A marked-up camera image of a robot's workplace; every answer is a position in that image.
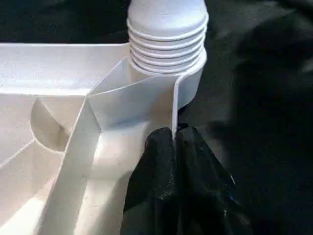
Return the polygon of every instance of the dark background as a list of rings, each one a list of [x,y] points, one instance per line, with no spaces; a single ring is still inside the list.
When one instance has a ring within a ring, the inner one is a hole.
[[[122,43],[126,0],[2,0],[0,42]],[[259,219],[313,234],[313,1],[208,0],[208,62],[179,120],[197,126]]]

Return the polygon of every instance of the white plastic tray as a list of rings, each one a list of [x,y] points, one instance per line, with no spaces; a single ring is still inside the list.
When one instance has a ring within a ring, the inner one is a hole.
[[[146,137],[196,94],[200,63],[150,76],[129,45],[0,45],[0,234],[119,234]]]

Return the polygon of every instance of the ribbed cylindrical knob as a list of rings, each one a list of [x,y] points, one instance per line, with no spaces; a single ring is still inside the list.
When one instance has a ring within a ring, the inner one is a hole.
[[[209,15],[204,0],[132,0],[128,11],[131,60],[155,73],[180,73],[203,50]]]

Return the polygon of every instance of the white plastic part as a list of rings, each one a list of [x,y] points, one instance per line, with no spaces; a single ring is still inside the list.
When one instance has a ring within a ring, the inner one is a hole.
[[[208,20],[204,0],[133,0],[130,59],[149,72],[184,73],[199,61]]]
[[[207,22],[204,0],[132,0],[128,10],[130,31],[152,41],[191,37]]]
[[[129,64],[129,49],[0,44],[0,234],[119,234],[146,137],[176,132],[206,61],[155,75]]]

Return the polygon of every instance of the black fabric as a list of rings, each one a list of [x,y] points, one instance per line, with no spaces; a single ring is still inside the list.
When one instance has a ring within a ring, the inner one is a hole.
[[[179,120],[228,167],[255,234],[313,234],[312,1],[206,3],[209,59]]]
[[[183,234],[252,235],[234,182],[195,128],[178,132],[177,156]]]
[[[0,42],[124,43],[126,0],[2,0]]]

